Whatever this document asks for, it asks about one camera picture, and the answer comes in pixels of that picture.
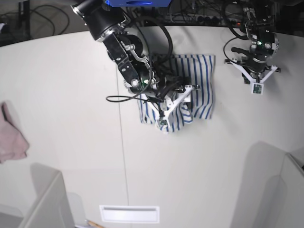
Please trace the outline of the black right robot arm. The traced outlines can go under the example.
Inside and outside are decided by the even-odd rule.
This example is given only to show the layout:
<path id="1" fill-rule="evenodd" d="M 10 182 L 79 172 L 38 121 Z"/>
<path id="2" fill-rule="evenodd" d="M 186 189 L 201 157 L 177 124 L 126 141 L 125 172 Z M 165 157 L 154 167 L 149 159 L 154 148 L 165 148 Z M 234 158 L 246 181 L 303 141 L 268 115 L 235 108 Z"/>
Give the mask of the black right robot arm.
<path id="1" fill-rule="evenodd" d="M 173 41 L 160 21 L 149 16 L 132 19 L 122 8 L 112 7 L 104 0 L 81 0 L 71 8 L 85 22 L 93 39 L 105 45 L 129 85 L 130 96 L 110 95 L 106 97 L 108 102 L 139 100 L 159 110 L 161 102 L 175 108 L 189 101 L 193 90 L 189 80 L 164 67 L 173 54 Z M 164 33 L 168 41 L 164 56 L 153 58 L 146 37 L 137 26 L 142 21 L 153 23 Z"/>

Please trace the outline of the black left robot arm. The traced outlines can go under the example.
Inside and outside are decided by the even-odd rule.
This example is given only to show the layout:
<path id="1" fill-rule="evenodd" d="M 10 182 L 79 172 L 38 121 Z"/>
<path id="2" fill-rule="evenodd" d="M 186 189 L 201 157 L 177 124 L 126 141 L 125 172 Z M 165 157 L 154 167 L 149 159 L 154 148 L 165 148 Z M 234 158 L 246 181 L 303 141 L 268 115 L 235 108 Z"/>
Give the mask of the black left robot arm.
<path id="1" fill-rule="evenodd" d="M 241 22 L 240 30 L 243 35 L 237 33 L 232 21 L 227 16 L 229 5 L 240 5 L 245 20 Z M 227 63 L 234 63 L 241 67 L 250 78 L 259 80 L 266 70 L 270 70 L 267 62 L 277 53 L 279 40 L 272 31 L 273 19 L 271 15 L 272 3 L 269 0 L 226 0 L 221 7 L 222 18 L 235 36 L 234 39 L 247 40 L 250 42 L 248 49 L 232 47 L 231 52 L 242 54 L 240 60 L 227 57 Z"/>

